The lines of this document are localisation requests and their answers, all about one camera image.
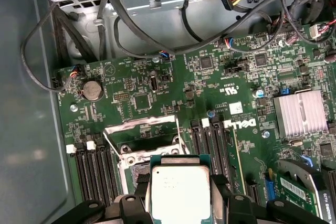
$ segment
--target blue connector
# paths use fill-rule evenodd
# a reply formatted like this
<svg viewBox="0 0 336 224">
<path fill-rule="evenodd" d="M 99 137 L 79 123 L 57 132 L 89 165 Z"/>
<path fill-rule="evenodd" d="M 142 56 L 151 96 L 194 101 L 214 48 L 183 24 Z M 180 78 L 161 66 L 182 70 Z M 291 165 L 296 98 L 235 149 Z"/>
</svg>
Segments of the blue connector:
<svg viewBox="0 0 336 224">
<path fill-rule="evenodd" d="M 281 94 L 289 94 L 289 88 L 286 88 L 286 89 L 282 89 L 280 91 Z"/>
<path fill-rule="evenodd" d="M 274 182 L 269 178 L 265 178 L 265 185 L 267 190 L 268 200 L 274 200 L 276 198 L 276 194 L 274 191 Z"/>
</svg>

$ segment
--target white connector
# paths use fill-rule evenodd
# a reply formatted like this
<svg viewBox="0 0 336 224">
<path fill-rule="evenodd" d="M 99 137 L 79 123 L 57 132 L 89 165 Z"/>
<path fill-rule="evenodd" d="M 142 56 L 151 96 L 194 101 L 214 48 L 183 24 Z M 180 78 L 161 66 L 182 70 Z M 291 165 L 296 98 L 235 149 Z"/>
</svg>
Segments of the white connector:
<svg viewBox="0 0 336 224">
<path fill-rule="evenodd" d="M 94 151 L 96 149 L 97 145 L 95 144 L 94 141 L 87 141 L 86 142 L 86 149 L 88 151 Z"/>
<path fill-rule="evenodd" d="M 206 128 L 206 127 L 210 126 L 209 118 L 202 118 L 201 121 L 202 121 L 203 128 Z"/>
<path fill-rule="evenodd" d="M 319 32 L 319 25 L 313 25 L 309 27 L 309 34 L 312 39 L 320 37 L 321 33 Z"/>
<path fill-rule="evenodd" d="M 77 148 L 73 144 L 67 144 L 66 149 L 68 154 L 74 154 L 77 151 Z"/>
</svg>

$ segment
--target integrated circuit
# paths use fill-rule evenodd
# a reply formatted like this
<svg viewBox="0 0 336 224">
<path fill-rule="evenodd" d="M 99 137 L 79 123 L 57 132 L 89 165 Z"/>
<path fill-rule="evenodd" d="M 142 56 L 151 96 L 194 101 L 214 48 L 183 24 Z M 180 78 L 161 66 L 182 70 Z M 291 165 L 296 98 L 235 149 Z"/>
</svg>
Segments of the integrated circuit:
<svg viewBox="0 0 336 224">
<path fill-rule="evenodd" d="M 151 106 L 147 94 L 137 95 L 136 97 L 134 97 L 134 100 L 135 108 L 138 111 L 149 109 Z"/>
<path fill-rule="evenodd" d="M 212 68 L 212 61 L 209 56 L 201 58 L 201 69 Z"/>
<path fill-rule="evenodd" d="M 256 60 L 257 67 L 263 67 L 263 66 L 267 65 L 267 56 L 266 56 L 266 54 L 255 55 L 254 58 Z"/>
<path fill-rule="evenodd" d="M 322 156 L 333 156 L 332 147 L 330 143 L 320 144 Z"/>
</svg>

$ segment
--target black wire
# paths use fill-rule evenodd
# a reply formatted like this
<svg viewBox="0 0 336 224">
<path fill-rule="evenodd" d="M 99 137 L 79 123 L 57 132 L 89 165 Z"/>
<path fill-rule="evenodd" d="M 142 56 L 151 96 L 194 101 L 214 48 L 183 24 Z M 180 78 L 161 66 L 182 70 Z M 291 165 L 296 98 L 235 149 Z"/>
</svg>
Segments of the black wire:
<svg viewBox="0 0 336 224">
<path fill-rule="evenodd" d="M 188 33 L 198 42 L 203 41 L 199 36 L 192 30 L 192 28 L 189 25 L 188 19 L 187 19 L 187 14 L 186 14 L 186 8 L 183 7 L 181 9 L 181 15 L 182 15 L 182 22 L 185 27 L 185 29 L 188 31 Z"/>
<path fill-rule="evenodd" d="M 262 49 L 268 47 L 269 45 L 271 45 L 273 43 L 273 41 L 277 38 L 278 34 L 281 32 L 282 26 L 284 24 L 284 20 L 285 20 L 285 14 L 284 14 L 284 12 L 281 12 L 281 14 L 280 14 L 280 20 L 279 20 L 279 25 L 277 27 L 277 30 L 273 34 L 273 37 L 268 42 L 266 42 L 265 44 L 263 44 L 262 46 L 257 47 L 255 49 L 249 49 L 249 50 L 241 50 L 241 49 L 230 47 L 229 50 L 232 50 L 234 52 L 245 53 L 245 52 L 258 52 L 259 50 L 262 50 Z"/>
<path fill-rule="evenodd" d="M 199 50 L 199 49 L 203 48 L 204 46 L 206 46 L 208 44 L 211 44 L 211 43 L 214 43 L 214 42 L 218 41 L 221 37 L 225 37 L 228 34 L 232 33 L 242 23 L 244 23 L 246 20 L 251 18 L 256 12 L 258 12 L 260 9 L 264 8 L 265 6 L 267 6 L 269 3 L 273 2 L 273 1 L 274 0 L 264 0 L 264 1 L 260 2 L 252 10 L 250 10 L 247 14 L 245 14 L 242 18 L 240 18 L 237 22 L 233 23 L 232 25 L 230 25 L 229 27 L 227 27 L 223 31 L 217 33 L 216 35 L 214 35 L 214 36 L 212 36 L 212 37 L 210 37 L 206 40 L 203 40 L 202 42 L 200 42 L 198 44 L 194 44 L 194 45 L 191 45 L 191 46 L 184 46 L 184 47 L 180 47 L 178 49 L 175 49 L 175 54 L 176 55 L 187 54 L 189 52 Z"/>
<path fill-rule="evenodd" d="M 153 59 L 154 57 L 161 57 L 160 54 L 154 54 L 154 55 L 137 55 L 132 52 L 129 52 L 127 49 L 125 49 L 119 42 L 119 29 L 118 29 L 118 23 L 120 21 L 120 17 L 117 17 L 113 23 L 113 33 L 114 33 L 114 39 L 115 43 L 117 44 L 117 47 L 126 55 L 131 57 L 136 57 L 140 59 Z"/>
<path fill-rule="evenodd" d="M 103 12 L 108 0 L 100 0 L 99 9 L 97 13 L 97 19 L 103 20 Z M 105 26 L 98 26 L 99 35 L 99 60 L 106 60 L 106 33 Z"/>
<path fill-rule="evenodd" d="M 159 48 L 161 50 L 164 50 L 170 54 L 179 55 L 179 54 L 187 54 L 188 52 L 196 51 L 198 49 L 203 48 L 204 46 L 213 43 L 222 36 L 225 36 L 229 33 L 231 33 L 233 30 L 235 30 L 237 27 L 239 27 L 243 22 L 245 22 L 247 19 L 249 19 L 254 13 L 259 11 L 260 9 L 264 8 L 269 3 L 273 2 L 274 0 L 264 0 L 260 2 L 257 6 L 255 6 L 249 13 L 247 13 L 245 16 L 243 16 L 241 19 L 239 19 L 237 22 L 233 23 L 228 28 L 224 29 L 220 33 L 202 41 L 198 44 L 190 45 L 190 46 L 184 46 L 180 47 L 178 49 L 171 49 L 167 48 L 165 45 L 157 42 L 156 40 L 152 39 L 149 35 L 147 35 L 143 30 L 141 30 L 134 21 L 129 17 L 127 11 L 124 9 L 123 5 L 121 4 L 120 0 L 110 0 L 114 10 L 117 12 L 121 20 L 128 26 L 128 28 L 137 35 L 140 39 L 146 41 L 148 44 Z"/>
<path fill-rule="evenodd" d="M 148 34 L 146 34 L 143 30 L 137 26 L 134 21 L 130 18 L 127 11 L 121 4 L 120 0 L 110 0 L 115 12 L 121 18 L 121 20 L 128 26 L 128 28 L 137 35 L 140 39 L 146 41 L 149 45 L 154 46 L 157 49 L 161 49 L 167 51 L 170 54 L 174 54 L 174 50 L 166 47 L 165 45 L 157 42 L 153 38 L 151 38 Z"/>
<path fill-rule="evenodd" d="M 67 15 L 58 6 L 55 7 L 54 13 L 55 13 L 55 16 L 61 22 L 65 31 L 69 34 L 73 43 L 78 48 L 78 51 L 82 55 L 83 59 L 87 63 L 92 63 L 92 62 L 97 61 L 92 49 L 90 48 L 88 43 L 85 41 L 83 36 L 79 33 L 79 31 L 77 31 L 77 29 L 74 27 L 74 25 L 69 20 Z"/>
<path fill-rule="evenodd" d="M 317 40 L 317 41 L 311 41 L 311 40 L 308 40 L 304 37 L 303 33 L 301 33 L 299 31 L 299 29 L 296 27 L 294 21 L 293 21 L 293 18 L 291 16 L 291 14 L 289 13 L 288 9 L 287 9 L 287 6 L 286 6 L 286 3 L 285 3 L 285 0 L 281 0 L 281 4 L 282 4 L 282 8 L 283 8 L 283 11 L 285 12 L 286 14 L 286 19 L 287 21 L 289 22 L 289 24 L 293 27 L 294 31 L 297 33 L 297 35 L 300 37 L 300 39 L 310 45 L 317 45 L 319 43 L 323 43 L 323 42 L 326 42 L 328 41 L 331 36 L 333 35 L 333 33 L 335 32 L 336 30 L 336 25 L 333 25 L 332 29 L 330 30 L 329 34 L 324 37 L 323 39 L 320 39 L 320 40 Z"/>
<path fill-rule="evenodd" d="M 31 39 L 31 37 L 34 35 L 34 33 L 40 29 L 43 24 L 48 20 L 48 18 L 50 17 L 51 13 L 53 12 L 53 10 L 55 9 L 55 7 L 57 6 L 56 2 L 53 2 L 48 10 L 48 12 L 46 13 L 46 15 L 40 19 L 40 21 L 37 23 L 37 25 L 34 27 L 34 29 L 28 34 L 28 36 L 24 39 L 24 41 L 21 44 L 21 48 L 20 48 L 20 58 L 21 58 L 21 62 L 23 64 L 24 69 L 26 70 L 26 72 L 28 73 L 29 77 L 37 84 L 39 85 L 41 88 L 43 88 L 44 90 L 50 91 L 50 92 L 62 92 L 64 91 L 71 82 L 71 77 L 69 76 L 68 79 L 66 80 L 65 84 L 63 87 L 61 88 L 50 88 L 48 86 L 45 86 L 42 82 L 40 82 L 35 75 L 33 74 L 32 70 L 30 69 L 27 60 L 26 60 L 26 54 L 25 54 L 25 50 L 26 50 L 26 46 L 29 42 L 29 40 Z"/>
</svg>

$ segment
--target heatsink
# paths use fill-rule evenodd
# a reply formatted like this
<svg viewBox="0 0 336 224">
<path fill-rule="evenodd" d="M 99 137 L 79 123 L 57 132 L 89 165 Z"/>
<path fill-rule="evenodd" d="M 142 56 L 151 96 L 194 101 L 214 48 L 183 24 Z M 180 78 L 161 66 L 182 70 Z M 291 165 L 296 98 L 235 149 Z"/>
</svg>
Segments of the heatsink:
<svg viewBox="0 0 336 224">
<path fill-rule="evenodd" d="M 281 137 L 327 130 L 321 92 L 318 90 L 274 98 Z"/>
</svg>

